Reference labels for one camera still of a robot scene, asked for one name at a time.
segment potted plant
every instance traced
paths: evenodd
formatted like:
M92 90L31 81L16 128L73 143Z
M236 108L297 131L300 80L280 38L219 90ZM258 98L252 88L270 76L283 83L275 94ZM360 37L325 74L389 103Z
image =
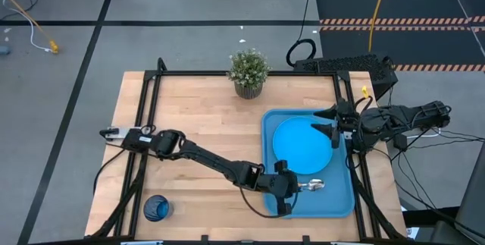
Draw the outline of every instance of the potted plant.
M234 81L237 95L244 99L258 97L271 69L266 63L266 57L255 49L250 49L237 52L229 58L233 67L227 72L227 76Z

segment blue tray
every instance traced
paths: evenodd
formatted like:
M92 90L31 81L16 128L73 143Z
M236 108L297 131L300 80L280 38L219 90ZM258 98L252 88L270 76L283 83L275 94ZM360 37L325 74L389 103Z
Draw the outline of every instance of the blue tray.
M273 135L277 127L288 118L296 116L309 117L321 124L334 124L334 121L313 116L314 109L272 109L261 119L261 139L263 148L263 164L266 172L274 173L274 163L277 157L273 151ZM325 182L322 190L315 192L303 191L298 195L298 202L291 215L284 218L343 218L354 208L354 193L349 169L346 167L346 148L343 136L340 146L333 151L332 159L321 171L314 174L297 174L300 183L317 178ZM274 196L265 194L264 205L272 215L277 214ZM293 203L293 198L286 200Z

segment metal spoon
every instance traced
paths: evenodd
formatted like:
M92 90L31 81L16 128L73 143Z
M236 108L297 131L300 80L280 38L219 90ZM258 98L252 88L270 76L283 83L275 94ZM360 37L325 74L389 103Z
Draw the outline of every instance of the metal spoon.
M307 184L298 184L298 186L302 188L302 190L308 190L308 191L314 192L324 188L325 183L323 180L312 179Z

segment small plant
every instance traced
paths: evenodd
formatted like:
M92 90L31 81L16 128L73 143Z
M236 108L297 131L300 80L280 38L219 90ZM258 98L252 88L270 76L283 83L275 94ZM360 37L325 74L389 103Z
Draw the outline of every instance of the small plant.
M227 72L229 80L251 89L259 88L266 81L271 68L260 52L250 49L237 52L229 58L233 62L233 67Z

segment yellow cable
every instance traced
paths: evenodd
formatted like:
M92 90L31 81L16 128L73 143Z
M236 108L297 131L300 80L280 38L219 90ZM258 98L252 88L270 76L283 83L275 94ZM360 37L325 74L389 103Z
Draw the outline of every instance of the yellow cable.
M37 21L35 21L31 16L29 16L29 14L27 12L25 12L22 9L22 7L15 0L10 0L10 1L15 5L15 7L17 7L17 9L19 11L22 12L22 14L24 14L26 17L28 17L36 25L36 27L39 29L39 31L48 39L49 45L51 46L52 53L57 54L58 51L59 51L59 48L58 48L57 44L55 44L55 41L46 32L44 32L44 30L41 28L41 26L38 25Z
M374 22L376 21L377 12L379 11L380 1L381 0L377 0L377 5L374 9L374 16L372 16L371 33L369 34L369 52L371 52L372 49L372 33L374 32Z

